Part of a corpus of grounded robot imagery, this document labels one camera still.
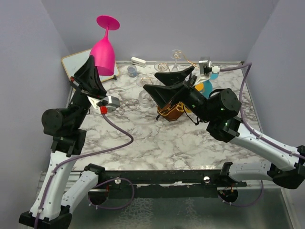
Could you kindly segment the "clear wine glass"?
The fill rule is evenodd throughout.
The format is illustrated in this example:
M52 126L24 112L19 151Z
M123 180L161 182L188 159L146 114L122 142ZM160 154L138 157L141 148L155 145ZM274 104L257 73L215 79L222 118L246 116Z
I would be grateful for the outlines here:
M174 60L174 65L172 67L172 72L177 72L179 71L178 69L178 60L182 58L182 51L181 50L172 50L171 58Z

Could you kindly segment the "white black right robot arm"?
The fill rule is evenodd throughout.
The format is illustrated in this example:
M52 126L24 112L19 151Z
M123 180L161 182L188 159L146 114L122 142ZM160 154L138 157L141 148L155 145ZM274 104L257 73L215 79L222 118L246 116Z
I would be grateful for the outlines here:
M241 98L230 89L216 89L205 98L194 86L197 77L191 66L180 72L156 73L163 85L144 85L144 90L160 108L183 103L199 122L207 123L207 132L216 140L252 151L262 163L225 163L220 183L229 187L247 180L268 180L280 187L296 189L305 179L305 147L280 143L250 127L241 110Z

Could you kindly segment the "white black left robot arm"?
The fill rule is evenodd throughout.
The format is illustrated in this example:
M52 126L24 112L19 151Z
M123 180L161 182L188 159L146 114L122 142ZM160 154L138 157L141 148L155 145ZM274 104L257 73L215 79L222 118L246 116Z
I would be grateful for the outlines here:
M33 206L19 218L20 224L35 229L68 228L76 206L89 188L101 188L105 184L103 174L88 171L65 191L86 138L86 131L80 126L90 108L107 94L93 55L70 78L70 84L75 92L67 107L46 110L41 118L43 132L53 137L49 167Z

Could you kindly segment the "blue plastic wine glass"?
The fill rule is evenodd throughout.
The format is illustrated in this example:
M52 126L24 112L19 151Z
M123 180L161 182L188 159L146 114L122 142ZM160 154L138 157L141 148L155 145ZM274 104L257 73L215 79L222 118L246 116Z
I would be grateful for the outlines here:
M219 76L218 73L212 73L210 79L203 82L203 90L202 90L201 94L202 94L206 99L209 98L210 93L213 91L213 85L212 85L212 83L211 83L211 80L217 79L218 76Z

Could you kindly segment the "yellow plastic wine glass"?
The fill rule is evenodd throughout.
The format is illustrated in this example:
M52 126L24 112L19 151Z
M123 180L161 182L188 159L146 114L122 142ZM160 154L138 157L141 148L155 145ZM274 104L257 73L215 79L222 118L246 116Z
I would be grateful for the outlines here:
M195 89L198 90L201 94L203 94L203 93L204 93L204 83L199 83L199 84L195 85ZM190 111L188 108L186 108L186 107L185 107L185 111L186 111L187 113L190 113L190 112L191 112L191 111Z

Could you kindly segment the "pink plastic wine glass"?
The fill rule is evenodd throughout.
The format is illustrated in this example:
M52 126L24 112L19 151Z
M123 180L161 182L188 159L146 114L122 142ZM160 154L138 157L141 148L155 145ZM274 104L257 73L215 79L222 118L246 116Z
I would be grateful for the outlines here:
M105 29L104 37L98 41L91 49L90 55L94 57L94 63L98 74L102 76L114 75L115 51L109 41L109 31L115 31L120 28L120 23L114 17L101 15L96 19L97 24Z

